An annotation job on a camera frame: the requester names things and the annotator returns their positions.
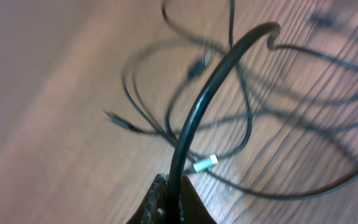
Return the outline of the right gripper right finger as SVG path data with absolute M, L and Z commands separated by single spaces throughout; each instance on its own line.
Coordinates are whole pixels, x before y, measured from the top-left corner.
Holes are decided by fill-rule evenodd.
M 216 224 L 187 176 L 181 180 L 180 205 L 182 223 Z

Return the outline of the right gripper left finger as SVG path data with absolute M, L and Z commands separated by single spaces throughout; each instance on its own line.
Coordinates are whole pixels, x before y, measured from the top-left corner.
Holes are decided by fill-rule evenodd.
M 165 223 L 166 194 L 167 176 L 159 173 L 155 176 L 145 197 L 127 224 Z

